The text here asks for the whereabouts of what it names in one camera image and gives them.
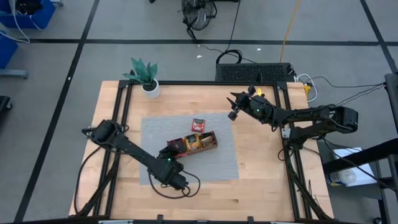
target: green plant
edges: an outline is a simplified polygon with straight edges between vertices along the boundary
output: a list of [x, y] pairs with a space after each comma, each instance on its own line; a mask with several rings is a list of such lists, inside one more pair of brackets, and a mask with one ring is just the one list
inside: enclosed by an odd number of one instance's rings
[[131, 63], [134, 71], [124, 73], [123, 75], [130, 80], [139, 82], [143, 86], [153, 86], [154, 78], [157, 73], [157, 64], [151, 66], [149, 62], [148, 65], [145, 66], [141, 58], [139, 60], [131, 58]]

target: black floor stripe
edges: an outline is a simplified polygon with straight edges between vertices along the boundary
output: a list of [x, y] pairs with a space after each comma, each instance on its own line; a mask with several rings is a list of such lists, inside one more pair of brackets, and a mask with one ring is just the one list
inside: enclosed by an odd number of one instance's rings
[[[79, 44], [80, 39], [31, 39], [32, 43], [41, 44]], [[198, 40], [199, 44], [228, 44], [229, 40]], [[282, 45], [283, 40], [232, 40], [232, 44], [241, 45]], [[123, 39], [86, 39], [85, 44], [194, 44], [192, 40], [123, 40]], [[378, 41], [321, 41], [288, 40], [286, 45], [302, 46], [378, 46]]]
[[86, 22], [85, 29], [81, 35], [79, 45], [77, 47], [75, 56], [73, 57], [72, 64], [70, 65], [68, 75], [65, 79], [65, 83], [63, 84], [62, 91], [61, 91], [60, 97], [58, 99], [58, 103], [55, 107], [55, 111], [51, 118], [51, 122], [50, 122], [49, 128], [47, 130], [47, 133], [45, 134], [42, 147], [40, 148], [39, 155], [37, 157], [32, 174], [30, 175], [30, 179], [28, 181], [28, 184], [25, 189], [24, 195], [22, 197], [21, 203], [19, 204], [19, 208], [18, 208], [17, 214], [15, 216], [14, 222], [22, 222], [24, 219], [27, 207], [29, 205], [30, 199], [32, 198], [32, 194], [33, 194], [34, 188], [36, 186], [37, 179], [39, 178], [39, 174], [42, 169], [45, 156], [49, 149], [51, 139], [52, 139], [52, 136], [55, 131], [55, 127], [57, 126], [58, 119], [60, 117], [63, 104], [67, 97], [70, 83], [73, 80], [73, 75], [75, 74], [76, 66], [79, 62], [81, 51], [83, 50], [83, 46], [84, 46], [85, 40], [87, 39], [88, 31], [90, 30], [91, 23], [93, 22], [93, 18], [96, 13], [99, 2], [100, 2], [100, 0], [95, 0], [93, 7], [91, 8], [90, 15]]
[[385, 42], [387, 46], [398, 46], [398, 42], [387, 41]]
[[390, 51], [388, 50], [388, 47], [387, 47], [386, 43], [384, 42], [383, 36], [381, 35], [379, 28], [377, 27], [376, 21], [374, 20], [374, 18], [372, 16], [372, 13], [369, 9], [368, 4], [366, 3], [365, 0], [361, 0], [361, 4], [365, 11], [366, 17], [368, 17], [368, 20], [369, 20], [369, 23], [371, 24], [373, 32], [376, 35], [376, 38], [380, 43], [380, 47], [383, 51], [383, 54], [387, 60], [388, 65], [390, 66], [391, 71], [393, 73], [398, 72], [397, 65], [396, 65], [394, 59], [391, 57]]
[[32, 44], [79, 44], [80, 39], [31, 39]]

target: blue bin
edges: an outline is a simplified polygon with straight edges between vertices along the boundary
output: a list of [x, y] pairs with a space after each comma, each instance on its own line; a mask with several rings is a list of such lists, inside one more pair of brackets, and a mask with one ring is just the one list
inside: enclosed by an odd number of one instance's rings
[[8, 0], [0, 0], [0, 14], [11, 13], [11, 8]]
[[3, 69], [7, 66], [12, 55], [17, 50], [18, 45], [14, 40], [9, 39], [0, 34], [0, 68]]
[[[38, 10], [32, 19], [29, 15], [19, 15], [16, 14], [18, 25], [21, 29], [37, 29], [34, 24], [36, 24], [40, 29], [44, 29], [50, 22], [52, 15], [55, 12], [55, 6], [50, 0], [41, 0], [43, 9]], [[11, 14], [0, 14], [0, 22], [8, 28], [17, 28], [14, 16]]]

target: snack package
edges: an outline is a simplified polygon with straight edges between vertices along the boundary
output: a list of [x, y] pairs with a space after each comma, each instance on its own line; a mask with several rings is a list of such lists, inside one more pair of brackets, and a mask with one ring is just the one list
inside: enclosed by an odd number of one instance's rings
[[205, 131], [205, 120], [204, 119], [193, 119], [192, 131], [204, 132]]
[[196, 149], [200, 149], [200, 140], [198, 134], [191, 134], [184, 138], [185, 145], [188, 151], [193, 151]]
[[185, 147], [185, 143], [182, 138], [167, 141], [167, 145], [171, 146], [178, 153], [187, 152], [187, 148]]
[[211, 132], [201, 134], [199, 139], [202, 148], [211, 146], [215, 143]]

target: red snack package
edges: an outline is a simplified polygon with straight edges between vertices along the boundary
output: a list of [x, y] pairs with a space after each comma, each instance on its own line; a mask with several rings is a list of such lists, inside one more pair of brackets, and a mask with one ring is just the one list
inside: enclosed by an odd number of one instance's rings
[[193, 119], [192, 131], [204, 132], [205, 131], [205, 120], [204, 119]]

